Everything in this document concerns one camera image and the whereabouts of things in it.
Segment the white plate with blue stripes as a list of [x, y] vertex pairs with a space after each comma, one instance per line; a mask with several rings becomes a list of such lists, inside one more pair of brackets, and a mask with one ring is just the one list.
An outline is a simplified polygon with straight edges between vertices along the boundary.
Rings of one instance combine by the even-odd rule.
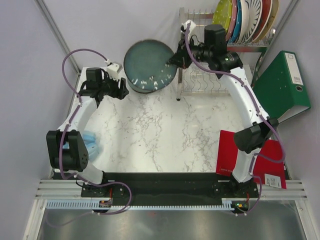
[[248, 26], [242, 38], [243, 44], [249, 43], [252, 40], [260, 23], [263, 11], [262, 0], [246, 0], [245, 3], [248, 8]]

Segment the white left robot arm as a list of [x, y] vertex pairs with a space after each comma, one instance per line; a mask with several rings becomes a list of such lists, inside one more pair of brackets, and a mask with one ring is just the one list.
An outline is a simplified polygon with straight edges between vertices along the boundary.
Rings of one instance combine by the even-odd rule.
[[76, 92], [78, 103], [71, 110], [65, 122], [46, 134], [50, 165], [59, 170], [66, 180], [77, 177], [92, 185], [92, 191], [99, 197], [106, 196], [110, 185], [103, 180], [103, 171], [89, 161], [89, 152], [83, 139], [83, 131], [105, 96], [123, 100], [129, 94], [126, 79], [114, 80], [106, 77], [85, 81]]

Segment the blue polka dot plate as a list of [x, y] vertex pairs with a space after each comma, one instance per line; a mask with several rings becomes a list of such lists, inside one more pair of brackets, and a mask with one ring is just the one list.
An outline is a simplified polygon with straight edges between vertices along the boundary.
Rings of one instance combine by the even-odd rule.
[[235, 26], [233, 28], [232, 36], [229, 39], [230, 44], [236, 44], [240, 38], [241, 28], [242, 28], [242, 11], [243, 3], [242, 0], [237, 0], [237, 15], [235, 19]]

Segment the grey-blue ceramic plate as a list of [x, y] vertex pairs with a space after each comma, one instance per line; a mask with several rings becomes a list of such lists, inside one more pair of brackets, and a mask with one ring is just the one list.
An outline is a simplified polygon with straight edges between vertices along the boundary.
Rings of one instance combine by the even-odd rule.
[[147, 82], [147, 84], [141, 84], [140, 82], [133, 84], [130, 80], [128, 80], [127, 83], [132, 90], [141, 94], [154, 93], [159, 90], [157, 87], [152, 86], [150, 82]]

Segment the brown-rimmed petal pattern plate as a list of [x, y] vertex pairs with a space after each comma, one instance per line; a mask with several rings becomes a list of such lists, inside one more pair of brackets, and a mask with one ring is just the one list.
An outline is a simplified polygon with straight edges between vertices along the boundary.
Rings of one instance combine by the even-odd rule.
[[240, 0], [239, 3], [241, 7], [241, 27], [236, 43], [240, 45], [244, 41], [244, 37], [249, 26], [249, 5], [245, 0]]

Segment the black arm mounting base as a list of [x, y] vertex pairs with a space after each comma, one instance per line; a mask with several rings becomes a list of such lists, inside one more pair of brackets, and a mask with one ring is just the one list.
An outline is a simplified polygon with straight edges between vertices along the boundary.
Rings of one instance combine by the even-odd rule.
[[109, 172], [103, 176], [106, 187], [83, 184], [83, 198], [107, 198], [131, 203], [132, 200], [212, 203], [223, 198], [246, 199], [258, 197], [253, 180], [237, 183], [229, 176], [213, 172], [189, 173], [124, 173]]

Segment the dark plate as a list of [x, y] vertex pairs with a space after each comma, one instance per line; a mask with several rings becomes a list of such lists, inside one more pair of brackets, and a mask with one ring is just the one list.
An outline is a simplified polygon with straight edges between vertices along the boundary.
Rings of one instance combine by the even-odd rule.
[[165, 43], [155, 39], [145, 39], [133, 44], [123, 60], [124, 73], [127, 81], [134, 85], [147, 82], [158, 91], [168, 86], [176, 76], [177, 67], [167, 64], [174, 55]]

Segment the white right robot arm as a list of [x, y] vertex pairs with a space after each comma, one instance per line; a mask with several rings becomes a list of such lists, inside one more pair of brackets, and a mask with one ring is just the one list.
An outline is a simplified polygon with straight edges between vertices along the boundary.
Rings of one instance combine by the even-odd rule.
[[253, 178], [255, 159], [265, 142], [276, 132], [279, 122], [269, 116], [256, 97], [246, 75], [239, 55], [229, 51], [226, 31], [220, 24], [210, 24], [204, 28], [204, 42], [194, 44], [192, 30], [194, 22], [181, 25], [184, 36], [178, 43], [176, 53], [168, 64], [187, 69], [195, 64], [199, 69], [213, 73], [225, 84], [240, 114], [243, 130], [234, 134], [238, 149], [229, 191], [235, 197], [247, 191], [246, 182]]

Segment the red plate with teal flower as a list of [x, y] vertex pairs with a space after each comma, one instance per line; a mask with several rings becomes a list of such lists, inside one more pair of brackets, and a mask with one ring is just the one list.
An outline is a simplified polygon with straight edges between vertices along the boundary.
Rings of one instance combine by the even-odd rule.
[[268, 20], [270, 18], [272, 7], [273, 7], [273, 0], [262, 0], [261, 17], [257, 25], [257, 28], [252, 36], [253, 43], [257, 43], [258, 38], [262, 35], [262, 31], [266, 27]]

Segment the green polka dot plate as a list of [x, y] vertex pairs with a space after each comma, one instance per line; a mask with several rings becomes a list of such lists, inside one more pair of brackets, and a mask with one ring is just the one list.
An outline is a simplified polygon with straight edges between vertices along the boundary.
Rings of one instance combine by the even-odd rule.
[[227, 41], [230, 38], [228, 32], [232, 18], [232, 6], [233, 4], [231, 0], [220, 0], [212, 18], [213, 24], [221, 25], [225, 29], [225, 39]]

